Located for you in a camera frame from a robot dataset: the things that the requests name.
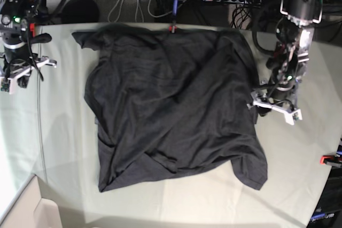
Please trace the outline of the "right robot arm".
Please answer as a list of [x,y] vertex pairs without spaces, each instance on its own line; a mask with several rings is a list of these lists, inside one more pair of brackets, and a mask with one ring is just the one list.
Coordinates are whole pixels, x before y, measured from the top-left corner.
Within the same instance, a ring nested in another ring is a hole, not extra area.
[[55,60],[32,51],[34,44],[52,40],[49,34],[35,31],[35,25],[46,17],[46,0],[5,0],[1,5],[2,92],[12,95],[16,88],[26,88],[33,70],[56,67]]

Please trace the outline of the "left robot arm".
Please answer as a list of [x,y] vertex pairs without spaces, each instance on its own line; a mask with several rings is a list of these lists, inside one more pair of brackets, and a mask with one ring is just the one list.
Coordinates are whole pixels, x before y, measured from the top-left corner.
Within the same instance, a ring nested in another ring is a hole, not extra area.
[[279,6],[282,18],[276,25],[277,43],[273,51],[260,46],[257,27],[252,28],[255,47],[268,56],[266,67],[271,70],[268,83],[255,87],[251,93],[252,106],[265,116],[270,111],[284,115],[286,123],[302,120],[298,107],[298,88],[307,70],[309,49],[315,28],[322,19],[323,0],[274,0],[261,12]]

